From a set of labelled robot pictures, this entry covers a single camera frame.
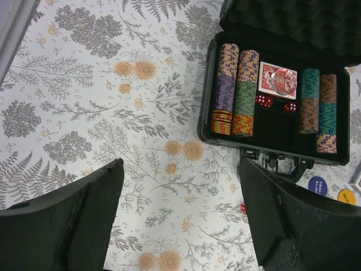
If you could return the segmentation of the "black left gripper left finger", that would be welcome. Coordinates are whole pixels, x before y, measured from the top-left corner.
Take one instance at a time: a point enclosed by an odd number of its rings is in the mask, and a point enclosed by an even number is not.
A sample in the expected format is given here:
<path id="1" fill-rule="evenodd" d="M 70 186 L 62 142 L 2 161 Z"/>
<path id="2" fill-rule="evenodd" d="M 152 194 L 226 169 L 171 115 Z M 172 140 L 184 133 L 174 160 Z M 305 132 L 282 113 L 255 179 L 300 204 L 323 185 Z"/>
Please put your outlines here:
<path id="1" fill-rule="evenodd" d="M 1 270 L 103 270 L 124 182 L 116 159 L 1 211 Z"/>

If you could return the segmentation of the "blue card deck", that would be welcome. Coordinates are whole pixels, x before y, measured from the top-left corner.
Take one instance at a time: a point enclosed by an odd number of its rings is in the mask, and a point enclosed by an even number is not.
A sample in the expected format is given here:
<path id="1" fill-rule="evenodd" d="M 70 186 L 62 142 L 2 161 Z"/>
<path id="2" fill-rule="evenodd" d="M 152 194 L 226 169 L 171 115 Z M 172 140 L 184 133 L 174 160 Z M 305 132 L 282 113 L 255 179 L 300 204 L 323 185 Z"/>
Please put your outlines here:
<path id="1" fill-rule="evenodd" d="M 361 165 L 360 163 L 357 165 L 354 173 L 351 176 L 349 181 L 349 186 L 358 194 L 361 193 L 361 185 L 360 185 L 360 173 L 361 173 Z"/>

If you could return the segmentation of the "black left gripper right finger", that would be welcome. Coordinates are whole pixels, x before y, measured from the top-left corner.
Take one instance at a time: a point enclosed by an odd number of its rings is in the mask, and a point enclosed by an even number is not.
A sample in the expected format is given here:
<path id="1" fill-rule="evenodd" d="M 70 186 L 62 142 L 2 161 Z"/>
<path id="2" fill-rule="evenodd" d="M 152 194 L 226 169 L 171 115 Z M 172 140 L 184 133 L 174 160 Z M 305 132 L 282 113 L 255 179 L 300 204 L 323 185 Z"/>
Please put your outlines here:
<path id="1" fill-rule="evenodd" d="M 264 270 L 360 270 L 360 207 L 289 182 L 248 158 L 241 190 Z"/>

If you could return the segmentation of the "red card deck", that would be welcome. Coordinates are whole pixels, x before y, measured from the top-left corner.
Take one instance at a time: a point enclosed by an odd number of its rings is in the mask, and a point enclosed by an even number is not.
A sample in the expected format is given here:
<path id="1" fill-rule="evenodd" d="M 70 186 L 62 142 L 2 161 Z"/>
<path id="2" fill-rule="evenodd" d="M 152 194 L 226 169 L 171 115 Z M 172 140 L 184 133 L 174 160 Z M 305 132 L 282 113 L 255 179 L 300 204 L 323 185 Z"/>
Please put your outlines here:
<path id="1" fill-rule="evenodd" d="M 283 99 L 297 98 L 297 71 L 260 62 L 258 91 Z"/>

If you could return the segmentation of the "red translucent die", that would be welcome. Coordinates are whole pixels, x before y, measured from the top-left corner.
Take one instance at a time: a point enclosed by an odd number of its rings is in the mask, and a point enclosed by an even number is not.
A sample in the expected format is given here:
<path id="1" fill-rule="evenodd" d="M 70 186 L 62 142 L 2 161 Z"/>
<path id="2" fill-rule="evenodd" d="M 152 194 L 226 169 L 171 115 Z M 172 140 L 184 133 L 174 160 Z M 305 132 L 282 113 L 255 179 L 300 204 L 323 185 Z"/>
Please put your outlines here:
<path id="1" fill-rule="evenodd" d="M 240 209 L 241 209 L 241 211 L 242 211 L 242 213 L 243 214 L 247 214 L 247 212 L 246 212 L 246 207 L 245 207 L 245 204 L 244 203 L 242 203 L 241 205 L 240 205 Z"/>

